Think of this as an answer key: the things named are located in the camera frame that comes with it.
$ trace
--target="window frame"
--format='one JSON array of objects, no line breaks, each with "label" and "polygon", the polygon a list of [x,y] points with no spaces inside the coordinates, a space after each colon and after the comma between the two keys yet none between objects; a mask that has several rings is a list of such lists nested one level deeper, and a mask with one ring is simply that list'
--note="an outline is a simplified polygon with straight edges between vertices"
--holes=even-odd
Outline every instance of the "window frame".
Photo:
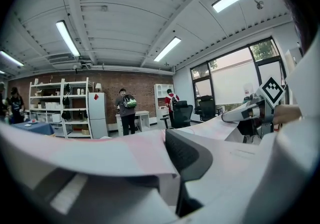
[{"label": "window frame", "polygon": [[[253,52],[252,52],[252,50],[251,50],[250,47],[251,47],[251,46],[255,46],[255,45],[257,45],[257,44],[260,44],[260,43],[263,43],[263,42],[266,42],[266,41],[270,41],[270,40],[271,40],[271,42],[272,42],[272,45],[275,47],[275,50],[276,50],[276,52],[278,53],[278,55],[277,55],[277,56],[270,57],[270,58],[266,58],[266,59],[262,59],[262,60],[256,61],[256,60],[255,60],[255,57],[254,57],[254,54],[253,54]],[[283,78],[284,78],[284,79],[287,78],[287,73],[286,73],[286,70],[285,70],[285,65],[284,65],[284,62],[283,62],[283,60],[282,60],[282,58],[281,58],[279,48],[278,48],[275,40],[273,39],[273,37],[272,37],[272,36],[269,36],[269,37],[267,37],[267,38],[264,38],[264,39],[255,41],[255,42],[253,42],[253,43],[246,44],[246,45],[244,45],[244,46],[242,46],[242,47],[239,47],[239,48],[237,48],[237,49],[235,49],[235,50],[229,51],[229,52],[224,53],[224,54],[222,54],[222,55],[220,55],[220,56],[217,56],[217,57],[212,58],[212,59],[210,59],[210,60],[207,60],[207,61],[205,61],[205,62],[203,62],[203,63],[201,63],[201,64],[198,64],[198,65],[196,65],[196,66],[191,67],[191,68],[190,68],[190,74],[191,74],[192,87],[193,87],[193,97],[194,97],[194,106],[195,106],[194,108],[198,107],[197,100],[200,100],[200,99],[201,99],[201,97],[197,97],[197,93],[196,93],[196,82],[201,82],[201,81],[204,81],[204,80],[207,80],[207,79],[210,80],[212,99],[213,99],[214,105],[216,106],[214,86],[213,86],[213,81],[212,81],[212,76],[211,76],[211,71],[210,71],[210,62],[213,62],[213,61],[215,61],[215,60],[217,60],[217,59],[219,59],[219,58],[222,58],[222,57],[227,56],[227,55],[229,55],[229,54],[233,54],[233,53],[238,52],[238,51],[240,51],[240,50],[243,50],[243,49],[245,49],[245,48],[248,48],[249,51],[250,51],[250,54],[251,54],[251,57],[252,57],[252,60],[253,60],[254,66],[255,66],[255,71],[256,71],[256,75],[257,75],[257,78],[258,78],[259,85],[262,84],[262,78],[261,78],[259,66],[262,66],[262,65],[265,65],[265,64],[270,64],[270,63],[274,63],[274,62],[279,62],[281,71],[282,71],[282,73],[283,73]],[[205,77],[200,77],[200,78],[197,78],[197,79],[193,79],[193,71],[192,71],[192,70],[195,69],[195,68],[197,68],[197,67],[199,67],[199,66],[202,66],[202,65],[204,65],[204,64],[207,65],[207,68],[208,68],[208,71],[209,71],[209,72],[208,72],[208,75],[205,76]],[[286,92],[286,94],[285,94],[285,102],[286,102],[286,103],[289,103],[289,99],[290,99],[290,98],[289,98],[289,88],[288,88],[288,86],[285,86],[284,89],[285,89],[285,92]]]}]

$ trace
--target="blue table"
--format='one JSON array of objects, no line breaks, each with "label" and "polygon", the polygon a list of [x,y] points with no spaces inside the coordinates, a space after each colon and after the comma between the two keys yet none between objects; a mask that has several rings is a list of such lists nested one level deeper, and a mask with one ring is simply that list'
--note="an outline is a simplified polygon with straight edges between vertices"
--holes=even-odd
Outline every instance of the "blue table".
[{"label": "blue table", "polygon": [[28,122],[16,123],[13,124],[13,127],[17,127],[22,130],[33,132],[36,134],[52,135],[55,133],[50,123],[47,122],[38,122],[32,124],[31,126],[25,126]]}]

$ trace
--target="white desk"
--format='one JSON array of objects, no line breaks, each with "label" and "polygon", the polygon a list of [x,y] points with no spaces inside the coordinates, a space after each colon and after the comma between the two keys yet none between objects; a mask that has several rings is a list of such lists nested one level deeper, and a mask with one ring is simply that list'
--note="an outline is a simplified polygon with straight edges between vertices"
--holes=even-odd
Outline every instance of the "white desk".
[{"label": "white desk", "polygon": [[[135,116],[138,117],[134,122],[138,124],[139,130],[141,132],[150,131],[149,111],[137,111],[135,112]],[[116,114],[115,117],[119,136],[123,136],[124,128],[122,126],[120,114]]]}]

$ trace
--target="window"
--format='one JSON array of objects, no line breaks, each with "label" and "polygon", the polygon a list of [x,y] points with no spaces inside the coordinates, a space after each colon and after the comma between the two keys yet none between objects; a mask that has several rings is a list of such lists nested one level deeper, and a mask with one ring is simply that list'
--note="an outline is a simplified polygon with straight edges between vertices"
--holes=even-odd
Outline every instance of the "window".
[{"label": "window", "polygon": [[279,55],[272,39],[252,45],[250,49],[256,62]]},{"label": "window", "polygon": [[[231,111],[243,104],[244,98],[255,93],[272,76],[285,87],[286,72],[272,38],[261,40],[237,51],[207,61],[191,69],[195,106],[201,96],[209,95],[217,108]],[[288,87],[285,99],[289,102]]]},{"label": "window", "polygon": [[196,97],[202,97],[202,96],[212,96],[212,91],[211,91],[211,85],[210,85],[210,79],[203,80],[200,82],[195,82],[195,91],[196,91]]},{"label": "window", "polygon": [[246,96],[259,88],[257,70],[248,48],[215,60],[211,71],[215,104],[226,111],[239,107]]},{"label": "window", "polygon": [[199,78],[204,78],[206,76],[209,76],[209,70],[207,63],[196,66],[191,70],[192,79],[197,80]]}]

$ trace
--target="shirt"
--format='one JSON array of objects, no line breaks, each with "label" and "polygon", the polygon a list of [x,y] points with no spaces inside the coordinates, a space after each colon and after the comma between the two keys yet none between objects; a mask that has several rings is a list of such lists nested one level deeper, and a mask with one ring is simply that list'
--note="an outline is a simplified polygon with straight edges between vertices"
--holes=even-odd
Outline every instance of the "shirt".
[{"label": "shirt", "polygon": [[[173,97],[173,96],[174,96],[173,93],[169,93],[168,95],[169,95],[170,97]],[[169,97],[165,97],[164,103],[169,104],[169,112],[173,112],[173,111],[170,109],[170,101],[171,101],[171,99],[170,99]]]},{"label": "shirt", "polygon": [[10,102],[9,102],[10,106],[11,106],[11,111],[13,114],[13,117],[18,117],[21,116],[19,110],[22,108],[22,106],[24,105],[24,101],[21,98],[21,96],[18,97],[11,97],[10,98]]},{"label": "shirt", "polygon": [[120,108],[120,111],[119,111],[119,114],[120,114],[120,117],[126,117],[126,116],[129,116],[129,115],[133,115],[136,113],[136,110],[135,108],[126,108],[123,104],[123,98],[124,98],[124,95],[119,95],[116,99],[115,99],[115,103],[114,105],[118,106],[119,105],[119,108]]}]

